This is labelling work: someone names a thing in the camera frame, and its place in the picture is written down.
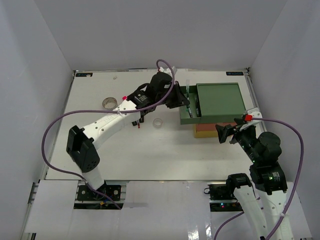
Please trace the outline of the green drawer tray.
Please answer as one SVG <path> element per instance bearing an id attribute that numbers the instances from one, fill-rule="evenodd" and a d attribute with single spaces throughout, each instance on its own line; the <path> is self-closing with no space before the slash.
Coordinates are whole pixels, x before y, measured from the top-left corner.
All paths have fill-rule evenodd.
<path id="1" fill-rule="evenodd" d="M 231 123 L 245 111 L 237 83 L 197 83 L 181 90 L 189 100 L 179 108 L 181 125 Z"/>

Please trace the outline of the small clear tape roll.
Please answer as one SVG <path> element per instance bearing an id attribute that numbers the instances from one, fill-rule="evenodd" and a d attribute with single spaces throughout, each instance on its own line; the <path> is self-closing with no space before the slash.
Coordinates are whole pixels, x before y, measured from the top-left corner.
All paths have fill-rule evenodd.
<path id="1" fill-rule="evenodd" d="M 155 128 L 161 128 L 163 126 L 163 121 L 160 118 L 155 118 L 152 124 Z"/>

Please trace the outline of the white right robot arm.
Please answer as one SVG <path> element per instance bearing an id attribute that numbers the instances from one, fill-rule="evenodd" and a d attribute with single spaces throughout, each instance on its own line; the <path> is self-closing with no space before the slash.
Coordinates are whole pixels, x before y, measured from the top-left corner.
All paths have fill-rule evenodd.
<path id="1" fill-rule="evenodd" d="M 254 125 L 237 119 L 236 125 L 216 125 L 220 143 L 231 136 L 252 165 L 250 175 L 231 174 L 226 180 L 226 195 L 238 200 L 258 240 L 292 240 L 289 218 L 283 213 L 287 200 L 287 181 L 278 158 L 282 153 L 280 138 L 269 131 L 256 135 Z"/>

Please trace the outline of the black label left corner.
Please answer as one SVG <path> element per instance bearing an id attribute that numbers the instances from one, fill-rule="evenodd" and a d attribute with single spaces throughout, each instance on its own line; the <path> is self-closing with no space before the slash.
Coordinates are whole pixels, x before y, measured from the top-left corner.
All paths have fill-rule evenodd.
<path id="1" fill-rule="evenodd" d="M 92 77 L 93 73 L 92 72 L 77 72 L 75 74 L 75 77 L 79 78 L 79 77 Z"/>

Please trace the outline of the green tip pen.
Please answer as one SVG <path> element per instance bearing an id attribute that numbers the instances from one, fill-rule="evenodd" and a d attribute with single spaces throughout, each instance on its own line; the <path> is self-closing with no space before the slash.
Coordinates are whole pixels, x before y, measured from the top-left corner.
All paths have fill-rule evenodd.
<path id="1" fill-rule="evenodd" d="M 190 99 L 190 97 L 189 97 L 189 93 L 190 93 L 190 80 L 189 80 L 189 79 L 186 80 L 185 89 L 186 89 L 186 98 L 187 98 L 188 101 L 190 101 L 190 100 L 189 100 L 189 99 Z"/>

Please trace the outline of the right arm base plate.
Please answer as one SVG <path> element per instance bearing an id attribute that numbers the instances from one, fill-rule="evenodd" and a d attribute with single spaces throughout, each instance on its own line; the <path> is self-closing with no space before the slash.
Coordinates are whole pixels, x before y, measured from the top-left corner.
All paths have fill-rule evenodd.
<path id="1" fill-rule="evenodd" d="M 237 199 L 229 191 L 226 184 L 209 184 L 204 190 L 205 195 L 209 195 L 211 201 L 233 201 Z"/>

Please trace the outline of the black label corner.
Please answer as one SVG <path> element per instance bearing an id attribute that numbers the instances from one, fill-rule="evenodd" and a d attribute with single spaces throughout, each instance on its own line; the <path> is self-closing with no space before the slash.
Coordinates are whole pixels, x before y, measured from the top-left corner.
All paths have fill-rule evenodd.
<path id="1" fill-rule="evenodd" d="M 75 77 L 79 78 L 79 77 L 92 77 L 93 73 L 92 72 L 77 72 L 75 74 Z"/>
<path id="2" fill-rule="evenodd" d="M 243 76 L 244 73 L 242 71 L 227 71 L 227 76 Z"/>

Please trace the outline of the large clear tape roll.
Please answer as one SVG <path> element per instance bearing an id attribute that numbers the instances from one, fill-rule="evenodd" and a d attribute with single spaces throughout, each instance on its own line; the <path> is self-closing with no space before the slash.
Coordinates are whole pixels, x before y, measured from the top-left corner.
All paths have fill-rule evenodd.
<path id="1" fill-rule="evenodd" d="M 107 97 L 102 101 L 102 106 L 106 110 L 114 110 L 118 106 L 118 101 L 114 97 Z"/>

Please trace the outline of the black label right corner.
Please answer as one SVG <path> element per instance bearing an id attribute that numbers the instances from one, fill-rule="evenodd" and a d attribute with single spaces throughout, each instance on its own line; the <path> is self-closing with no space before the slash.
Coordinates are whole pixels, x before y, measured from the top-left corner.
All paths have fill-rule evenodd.
<path id="1" fill-rule="evenodd" d="M 243 76 L 244 73 L 242 71 L 227 71 L 227 76 Z"/>

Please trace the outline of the purple tip pen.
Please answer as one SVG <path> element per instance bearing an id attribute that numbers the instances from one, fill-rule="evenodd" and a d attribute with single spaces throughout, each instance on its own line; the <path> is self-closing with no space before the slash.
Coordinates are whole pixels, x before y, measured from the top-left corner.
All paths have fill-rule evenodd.
<path id="1" fill-rule="evenodd" d="M 193 113 L 192 113 L 190 105 L 187 106 L 187 111 L 188 111 L 189 117 L 193 118 Z"/>

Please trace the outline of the green drawer box shell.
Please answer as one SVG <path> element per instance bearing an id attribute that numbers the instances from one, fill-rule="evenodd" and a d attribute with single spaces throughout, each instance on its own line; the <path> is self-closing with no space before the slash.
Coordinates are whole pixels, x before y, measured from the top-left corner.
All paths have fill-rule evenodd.
<path id="1" fill-rule="evenodd" d="M 202 117 L 228 119 L 237 118 L 246 110 L 239 84 L 198 83 L 196 85 Z"/>

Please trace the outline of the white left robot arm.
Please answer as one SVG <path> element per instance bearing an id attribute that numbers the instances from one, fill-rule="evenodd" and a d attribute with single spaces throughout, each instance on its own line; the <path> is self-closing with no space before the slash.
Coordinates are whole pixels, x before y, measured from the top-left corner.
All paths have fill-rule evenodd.
<path id="1" fill-rule="evenodd" d="M 66 152 L 78 166 L 89 184 L 88 193 L 99 200 L 105 196 L 106 187 L 99 163 L 98 149 L 111 136 L 131 123 L 156 110 L 156 103 L 169 109 L 189 105 L 180 85 L 166 72 L 157 72 L 149 83 L 140 85 L 115 109 L 82 128 L 73 126 L 68 133 Z"/>

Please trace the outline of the yellow drawer box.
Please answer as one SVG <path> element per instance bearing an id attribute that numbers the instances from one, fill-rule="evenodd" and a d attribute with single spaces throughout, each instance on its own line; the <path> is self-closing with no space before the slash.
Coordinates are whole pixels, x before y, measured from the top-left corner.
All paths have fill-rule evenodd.
<path id="1" fill-rule="evenodd" d="M 193 135 L 195 138 L 217 138 L 217 131 L 196 131 L 196 124 L 193 125 Z"/>

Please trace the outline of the black ballpoint pen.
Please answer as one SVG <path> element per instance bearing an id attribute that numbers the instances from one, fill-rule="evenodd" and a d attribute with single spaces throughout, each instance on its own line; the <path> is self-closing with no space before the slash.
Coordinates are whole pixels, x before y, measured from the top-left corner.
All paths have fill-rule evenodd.
<path id="1" fill-rule="evenodd" d="M 200 102 L 197 96 L 195 96 L 195 109 L 197 117 L 201 117 L 201 109 L 200 109 Z"/>

